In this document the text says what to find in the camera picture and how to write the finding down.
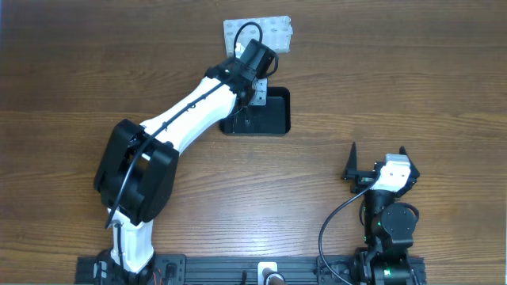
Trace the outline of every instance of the wooden table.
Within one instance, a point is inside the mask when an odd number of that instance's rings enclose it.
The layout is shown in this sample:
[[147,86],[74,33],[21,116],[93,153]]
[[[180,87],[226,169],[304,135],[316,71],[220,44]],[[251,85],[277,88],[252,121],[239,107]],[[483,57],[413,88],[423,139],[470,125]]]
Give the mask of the wooden table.
[[[154,222],[158,253],[316,257],[352,195],[352,141],[370,169],[403,145],[421,178],[411,248],[430,283],[503,284],[507,2],[29,1],[2,3],[0,282],[74,281],[112,244],[92,181],[112,127],[156,116],[225,59],[223,20],[289,15],[271,86],[291,91],[284,137],[217,126],[181,156]],[[359,203],[329,254],[362,246]]]

